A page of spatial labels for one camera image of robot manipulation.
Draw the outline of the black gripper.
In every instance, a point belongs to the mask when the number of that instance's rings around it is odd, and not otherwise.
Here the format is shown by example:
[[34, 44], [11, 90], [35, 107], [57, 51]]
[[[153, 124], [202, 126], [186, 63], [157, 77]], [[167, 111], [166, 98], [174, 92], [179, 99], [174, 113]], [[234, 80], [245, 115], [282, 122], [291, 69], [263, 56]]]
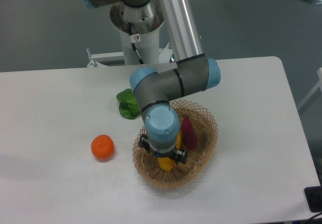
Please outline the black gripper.
[[173, 146], [173, 148], [170, 147], [167, 149], [155, 148], [154, 146], [149, 145], [148, 136], [145, 134], [142, 134], [140, 136], [138, 146], [145, 149], [146, 151], [150, 151], [154, 157], [169, 158], [172, 160], [175, 159], [175, 163], [187, 163], [188, 152], [186, 150], [178, 150], [175, 146]]

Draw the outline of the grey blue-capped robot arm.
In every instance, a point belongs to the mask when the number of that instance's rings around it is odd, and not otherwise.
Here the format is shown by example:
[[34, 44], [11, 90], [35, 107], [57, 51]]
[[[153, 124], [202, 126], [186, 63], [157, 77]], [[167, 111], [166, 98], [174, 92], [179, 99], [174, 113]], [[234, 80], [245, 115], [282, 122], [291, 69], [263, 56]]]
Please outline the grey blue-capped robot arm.
[[[179, 118], [170, 101], [205, 91], [219, 84], [217, 62], [202, 50], [189, 0], [84, 0], [88, 7], [111, 5], [110, 18], [129, 42], [127, 58], [141, 68], [129, 79], [147, 133], [139, 146], [156, 157], [186, 163], [188, 153], [179, 149]], [[155, 69], [158, 50], [142, 51], [144, 34], [166, 24], [176, 68], [159, 73]]]

